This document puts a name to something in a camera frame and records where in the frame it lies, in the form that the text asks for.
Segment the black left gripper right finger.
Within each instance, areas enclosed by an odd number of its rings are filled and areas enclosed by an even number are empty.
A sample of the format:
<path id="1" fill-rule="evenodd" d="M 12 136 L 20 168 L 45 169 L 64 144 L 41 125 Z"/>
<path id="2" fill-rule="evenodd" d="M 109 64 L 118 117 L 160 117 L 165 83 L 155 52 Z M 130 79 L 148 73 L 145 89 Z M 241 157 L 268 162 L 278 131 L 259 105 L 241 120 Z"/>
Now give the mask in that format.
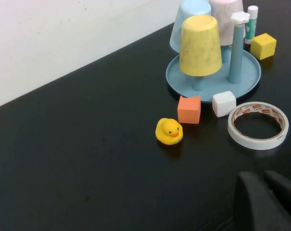
<path id="1" fill-rule="evenodd" d="M 291 180 L 273 170 L 264 172 L 264 180 L 264 230 L 291 231 Z"/>

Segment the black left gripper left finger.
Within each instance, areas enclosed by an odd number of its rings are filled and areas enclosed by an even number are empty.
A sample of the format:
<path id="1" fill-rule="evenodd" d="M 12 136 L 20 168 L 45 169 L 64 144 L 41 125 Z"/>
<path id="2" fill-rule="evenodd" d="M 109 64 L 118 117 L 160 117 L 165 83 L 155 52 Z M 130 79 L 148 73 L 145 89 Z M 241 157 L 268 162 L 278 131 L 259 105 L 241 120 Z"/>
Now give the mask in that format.
<path id="1" fill-rule="evenodd" d="M 291 231 L 291 216 L 268 185 L 252 172 L 236 179 L 233 217 L 237 231 Z"/>

